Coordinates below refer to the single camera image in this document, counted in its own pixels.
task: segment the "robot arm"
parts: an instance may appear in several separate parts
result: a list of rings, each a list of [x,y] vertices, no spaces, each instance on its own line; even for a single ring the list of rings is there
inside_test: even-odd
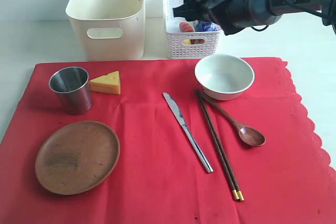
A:
[[[184,0],[173,12],[188,21],[217,23],[225,35],[232,35],[247,27],[272,25],[283,14],[295,12],[309,12],[334,27],[336,0]]]

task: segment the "spoon handle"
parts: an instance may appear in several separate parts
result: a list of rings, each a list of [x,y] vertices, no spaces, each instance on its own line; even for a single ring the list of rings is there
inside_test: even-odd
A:
[[[201,92],[201,96],[204,98],[204,100],[206,100],[213,107],[215,107],[224,117],[226,117],[238,131],[245,126],[242,123],[235,120],[229,113],[227,113],[221,106],[219,106],[214,99],[209,97],[207,94]]]

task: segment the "white bowl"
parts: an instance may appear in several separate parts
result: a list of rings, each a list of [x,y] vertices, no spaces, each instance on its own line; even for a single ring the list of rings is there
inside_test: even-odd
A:
[[[221,101],[240,96],[254,82],[252,67],[244,60],[230,55],[210,55],[195,67],[196,79],[204,92]]]

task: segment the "cable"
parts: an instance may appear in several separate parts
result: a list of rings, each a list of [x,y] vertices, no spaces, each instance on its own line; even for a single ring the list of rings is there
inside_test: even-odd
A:
[[[254,31],[265,31],[267,28],[268,28],[269,26],[267,25],[267,26],[265,26],[264,28],[262,28],[262,29],[257,29],[257,28],[255,28],[255,27],[251,27]]]
[[[288,0],[283,0],[288,6],[292,7],[292,8],[295,8],[295,9],[298,9],[298,10],[302,10],[306,13],[309,13],[309,14],[312,14],[312,15],[315,15],[315,16],[318,16],[320,18],[324,18],[332,23],[335,23],[336,22],[336,19],[334,16],[329,16],[329,15],[326,15],[326,14],[323,14],[323,13],[319,13],[319,12],[316,12],[314,10],[310,10],[308,8],[305,8],[305,7],[301,7],[301,6],[298,6],[296,4],[293,4],[291,2],[289,2]]]

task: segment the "gold chopstick tip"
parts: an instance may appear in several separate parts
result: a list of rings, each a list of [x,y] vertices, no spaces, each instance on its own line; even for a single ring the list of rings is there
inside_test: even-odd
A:
[[[233,190],[232,194],[233,194],[233,197],[235,198],[235,200],[239,200],[237,190]]]
[[[237,194],[238,194],[239,200],[240,201],[244,201],[244,197],[243,197],[242,191],[238,191]]]

